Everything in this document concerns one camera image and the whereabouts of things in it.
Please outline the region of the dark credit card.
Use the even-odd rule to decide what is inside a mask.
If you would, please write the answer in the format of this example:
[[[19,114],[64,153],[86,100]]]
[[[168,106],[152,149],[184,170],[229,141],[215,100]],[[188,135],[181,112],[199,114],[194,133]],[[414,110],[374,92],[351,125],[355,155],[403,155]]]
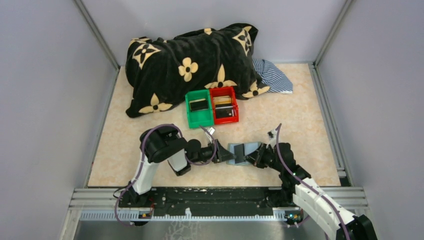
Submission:
[[[235,165],[246,165],[245,161],[245,145],[244,144],[238,144],[234,146],[234,164]]]
[[[215,108],[215,117],[217,119],[230,118],[235,116],[235,110],[232,105]]]

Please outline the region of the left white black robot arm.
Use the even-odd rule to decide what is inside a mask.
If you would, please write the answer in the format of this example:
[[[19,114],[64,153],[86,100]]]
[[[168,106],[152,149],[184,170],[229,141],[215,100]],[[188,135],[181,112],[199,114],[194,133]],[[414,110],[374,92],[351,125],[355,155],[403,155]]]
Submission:
[[[177,176],[191,170],[191,166],[222,163],[236,158],[225,149],[212,133],[201,127],[209,143],[202,147],[197,139],[186,140],[174,124],[161,124],[140,136],[140,160],[134,177],[129,182],[130,200],[138,207],[149,203],[149,191],[159,164],[167,161]]]

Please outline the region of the red plastic bin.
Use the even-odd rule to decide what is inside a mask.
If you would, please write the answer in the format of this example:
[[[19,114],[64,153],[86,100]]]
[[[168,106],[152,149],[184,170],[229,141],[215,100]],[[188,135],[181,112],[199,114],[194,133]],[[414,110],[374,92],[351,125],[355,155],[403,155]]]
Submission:
[[[239,122],[239,108],[232,86],[211,88],[209,93],[215,125]]]

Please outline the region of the green plastic bin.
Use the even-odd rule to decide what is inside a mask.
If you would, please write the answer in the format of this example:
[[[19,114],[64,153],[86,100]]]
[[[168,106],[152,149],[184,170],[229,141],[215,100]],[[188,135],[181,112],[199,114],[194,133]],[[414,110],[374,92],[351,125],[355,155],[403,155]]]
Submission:
[[[185,95],[185,105],[190,129],[214,125],[211,96],[208,89],[189,91]]]

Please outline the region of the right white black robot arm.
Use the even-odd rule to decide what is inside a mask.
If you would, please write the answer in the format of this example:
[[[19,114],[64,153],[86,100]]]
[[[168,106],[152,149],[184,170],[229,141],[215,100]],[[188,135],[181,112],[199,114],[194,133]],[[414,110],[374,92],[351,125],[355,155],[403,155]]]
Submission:
[[[257,168],[271,168],[279,173],[279,199],[287,206],[298,206],[324,231],[328,240],[375,240],[377,234],[371,220],[356,215],[331,198],[297,164],[289,143],[274,146],[262,143],[244,159]]]

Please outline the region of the sage green card holder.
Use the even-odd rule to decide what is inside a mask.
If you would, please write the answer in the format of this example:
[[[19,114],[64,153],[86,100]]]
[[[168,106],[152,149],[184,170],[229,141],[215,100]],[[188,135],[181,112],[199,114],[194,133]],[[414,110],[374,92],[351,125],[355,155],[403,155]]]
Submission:
[[[248,166],[251,165],[244,159],[245,156],[253,153],[261,145],[260,142],[246,142],[246,143],[229,143],[227,149],[230,153],[236,155],[236,158],[230,159],[226,162],[231,166]]]

